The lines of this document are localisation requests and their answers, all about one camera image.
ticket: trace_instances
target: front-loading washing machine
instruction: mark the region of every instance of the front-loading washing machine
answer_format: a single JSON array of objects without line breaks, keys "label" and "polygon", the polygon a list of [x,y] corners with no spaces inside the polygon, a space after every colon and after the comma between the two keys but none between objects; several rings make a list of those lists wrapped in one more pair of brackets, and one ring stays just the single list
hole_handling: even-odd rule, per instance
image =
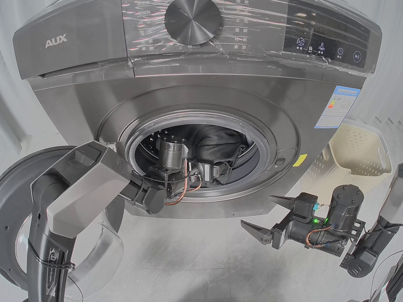
[{"label": "front-loading washing machine", "polygon": [[268,213],[347,115],[381,38],[341,0],[61,0],[13,43],[66,142],[103,142],[140,174],[173,130],[236,133],[225,182],[155,215],[199,219]]}]

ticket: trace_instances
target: yellow warning sticker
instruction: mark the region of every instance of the yellow warning sticker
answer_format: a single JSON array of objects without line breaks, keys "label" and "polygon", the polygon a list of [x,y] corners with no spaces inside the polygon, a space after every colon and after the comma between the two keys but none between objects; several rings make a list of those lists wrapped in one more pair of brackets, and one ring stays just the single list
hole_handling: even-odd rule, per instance
[{"label": "yellow warning sticker", "polygon": [[308,154],[302,154],[302,155],[300,155],[300,157],[299,157],[299,159],[297,160],[297,162],[295,162],[294,164],[293,164],[293,167],[299,167],[302,163],[303,163],[303,161],[305,160],[305,158],[308,156]]}]

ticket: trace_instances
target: play/pause button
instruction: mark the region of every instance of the play/pause button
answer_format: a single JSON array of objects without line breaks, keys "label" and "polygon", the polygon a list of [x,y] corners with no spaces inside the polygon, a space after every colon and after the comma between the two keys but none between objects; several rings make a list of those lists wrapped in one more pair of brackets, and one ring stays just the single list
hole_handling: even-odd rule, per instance
[{"label": "play/pause button", "polygon": [[354,61],[355,61],[356,63],[359,63],[360,60],[361,60],[361,58],[362,58],[362,55],[361,55],[361,53],[357,50],[357,51],[354,53],[354,55],[353,55],[353,59],[354,59]]}]

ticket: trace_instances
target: white plastic basket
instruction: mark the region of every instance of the white plastic basket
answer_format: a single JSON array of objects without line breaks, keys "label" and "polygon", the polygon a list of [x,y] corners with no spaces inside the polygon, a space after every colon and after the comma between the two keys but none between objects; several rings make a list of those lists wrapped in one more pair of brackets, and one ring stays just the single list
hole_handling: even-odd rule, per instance
[{"label": "white plastic basket", "polygon": [[391,174],[392,163],[382,134],[365,124],[344,120],[301,178],[301,188],[326,204],[337,186],[353,184],[365,195]]}]

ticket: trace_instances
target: control panel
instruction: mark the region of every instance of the control panel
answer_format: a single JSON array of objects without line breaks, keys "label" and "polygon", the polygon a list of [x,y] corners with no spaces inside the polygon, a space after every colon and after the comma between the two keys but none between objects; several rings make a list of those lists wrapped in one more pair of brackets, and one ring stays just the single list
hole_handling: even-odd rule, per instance
[{"label": "control panel", "polygon": [[370,29],[330,8],[305,0],[122,0],[129,57],[306,54],[364,68]]},{"label": "control panel", "polygon": [[328,8],[289,0],[284,51],[364,68],[370,30]]}]

